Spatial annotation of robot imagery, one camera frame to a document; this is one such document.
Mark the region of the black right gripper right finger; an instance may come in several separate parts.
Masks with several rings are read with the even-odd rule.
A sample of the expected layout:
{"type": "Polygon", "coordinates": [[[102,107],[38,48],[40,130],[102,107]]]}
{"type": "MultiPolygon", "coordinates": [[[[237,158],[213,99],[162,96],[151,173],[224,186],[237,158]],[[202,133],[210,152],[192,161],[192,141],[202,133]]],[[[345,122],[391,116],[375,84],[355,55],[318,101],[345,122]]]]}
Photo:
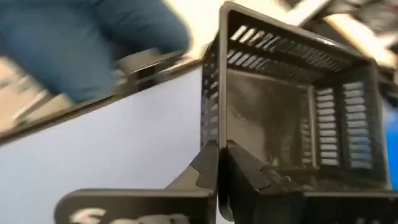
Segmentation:
{"type": "Polygon", "coordinates": [[[397,223],[397,191],[340,170],[272,167],[229,141],[222,215],[241,224],[397,223]]]}

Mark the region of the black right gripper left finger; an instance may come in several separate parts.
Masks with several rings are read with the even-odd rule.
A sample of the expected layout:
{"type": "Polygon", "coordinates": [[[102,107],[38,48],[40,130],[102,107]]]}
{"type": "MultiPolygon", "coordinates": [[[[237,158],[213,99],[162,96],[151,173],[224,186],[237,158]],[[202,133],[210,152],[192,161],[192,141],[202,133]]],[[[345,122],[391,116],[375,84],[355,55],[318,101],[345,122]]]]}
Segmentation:
{"type": "Polygon", "coordinates": [[[218,144],[208,141],[164,189],[80,189],[54,210],[56,224],[215,224],[218,144]]]}

